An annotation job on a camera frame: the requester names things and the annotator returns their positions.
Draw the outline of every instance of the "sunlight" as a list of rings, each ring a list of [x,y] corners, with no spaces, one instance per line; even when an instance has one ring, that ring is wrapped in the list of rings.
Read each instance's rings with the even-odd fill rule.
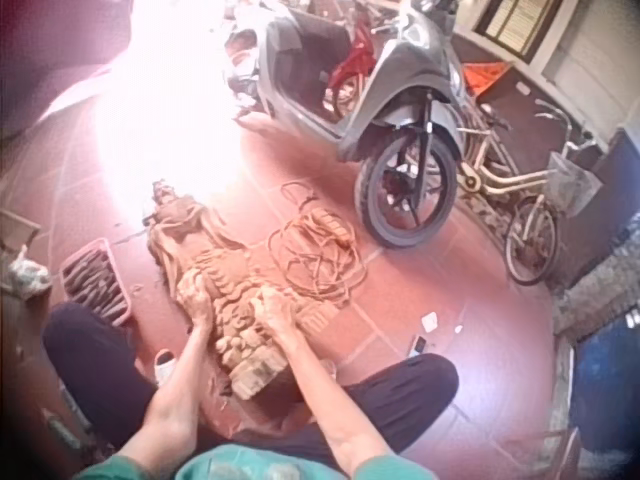
[[[242,170],[213,35],[179,9],[142,4],[94,119],[110,191],[131,222],[155,180],[207,203]]]

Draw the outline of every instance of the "knee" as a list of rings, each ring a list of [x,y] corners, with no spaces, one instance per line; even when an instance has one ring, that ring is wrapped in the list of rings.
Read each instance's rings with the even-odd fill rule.
[[[45,324],[42,342],[47,351],[61,343],[68,344],[82,334],[82,324],[91,321],[94,313],[78,303],[64,302],[56,305]]]
[[[451,360],[435,353],[425,353],[415,357],[421,368],[425,369],[425,376],[433,379],[448,402],[451,402],[458,392],[460,378],[458,370]]]

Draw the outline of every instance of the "hand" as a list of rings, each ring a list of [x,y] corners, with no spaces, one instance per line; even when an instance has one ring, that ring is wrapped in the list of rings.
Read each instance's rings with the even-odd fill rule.
[[[178,303],[191,317],[193,326],[211,330],[213,328],[212,302],[202,274],[195,269],[187,271],[180,279],[177,291]]]
[[[278,343],[294,337],[298,331],[290,302],[283,293],[272,287],[261,287],[258,295],[251,299],[256,320]]]

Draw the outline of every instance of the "carved figure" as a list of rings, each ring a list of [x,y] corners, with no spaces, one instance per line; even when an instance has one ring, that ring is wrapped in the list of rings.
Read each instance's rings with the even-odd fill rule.
[[[215,351],[231,379],[233,392],[249,399],[264,388],[287,362],[273,340],[258,326],[251,299],[270,284],[251,268],[247,247],[225,232],[222,219],[191,196],[179,197],[164,182],[153,184],[154,214],[149,251],[164,269],[171,297],[191,269],[202,275],[215,316]],[[337,313],[335,306],[288,290],[291,311],[308,335],[322,330]]]

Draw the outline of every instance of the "motor scooter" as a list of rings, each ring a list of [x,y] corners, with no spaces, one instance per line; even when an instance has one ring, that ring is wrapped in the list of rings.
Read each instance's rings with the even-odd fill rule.
[[[357,0],[354,6],[351,50],[347,58],[331,73],[328,85],[333,113],[339,118],[344,117],[357,103],[364,91],[366,79],[376,66],[369,9]]]
[[[343,26],[263,0],[251,12],[236,13],[237,27],[225,44],[227,85],[245,110],[335,147],[340,161],[363,163],[356,209],[387,247],[431,238],[456,198],[456,162],[464,148],[456,111],[466,95],[450,43],[457,9],[458,0],[404,2],[397,38],[387,41],[343,118],[324,102],[331,73],[351,50]]]

